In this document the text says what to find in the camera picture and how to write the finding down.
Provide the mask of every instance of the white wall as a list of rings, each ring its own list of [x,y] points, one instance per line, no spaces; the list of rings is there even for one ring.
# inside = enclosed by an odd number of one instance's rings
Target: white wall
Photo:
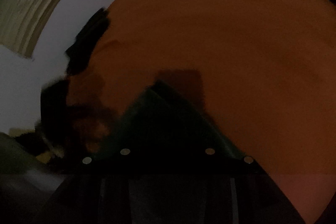
[[[0,46],[0,131],[33,128],[40,117],[42,85],[64,75],[64,51],[86,21],[113,0],[61,0],[47,22],[33,59]]]

